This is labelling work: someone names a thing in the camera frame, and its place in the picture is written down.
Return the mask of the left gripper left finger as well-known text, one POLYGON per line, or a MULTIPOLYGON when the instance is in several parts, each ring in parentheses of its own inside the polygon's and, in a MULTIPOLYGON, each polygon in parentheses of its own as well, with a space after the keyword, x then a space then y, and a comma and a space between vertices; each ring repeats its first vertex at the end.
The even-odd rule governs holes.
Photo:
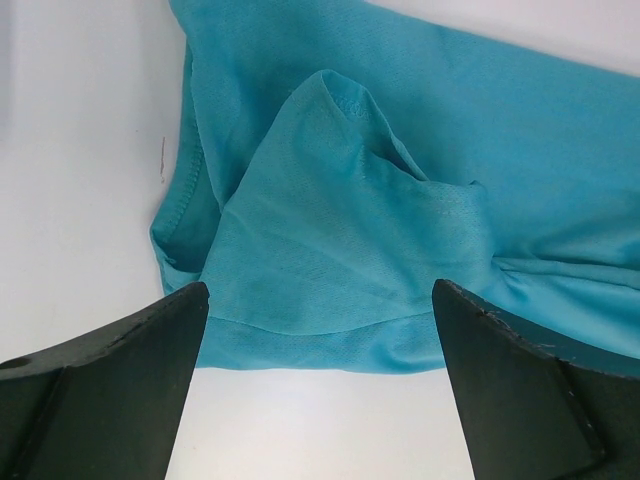
POLYGON ((1 365, 4 479, 163 479, 208 315, 195 282, 1 365))

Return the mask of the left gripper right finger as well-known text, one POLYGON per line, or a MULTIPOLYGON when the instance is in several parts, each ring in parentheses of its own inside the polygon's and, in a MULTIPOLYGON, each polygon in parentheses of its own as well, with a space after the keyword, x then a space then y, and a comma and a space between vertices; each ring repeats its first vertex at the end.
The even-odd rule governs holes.
POLYGON ((477 479, 636 479, 639 361, 440 279, 432 300, 477 479))

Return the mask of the teal t shirt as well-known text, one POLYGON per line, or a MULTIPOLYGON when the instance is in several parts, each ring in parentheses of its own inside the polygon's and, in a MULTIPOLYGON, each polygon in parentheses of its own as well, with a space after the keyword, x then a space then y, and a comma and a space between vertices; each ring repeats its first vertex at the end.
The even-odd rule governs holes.
POLYGON ((639 81, 363 1, 174 1, 186 36, 163 288, 197 364, 439 368, 451 280, 639 352, 639 81))

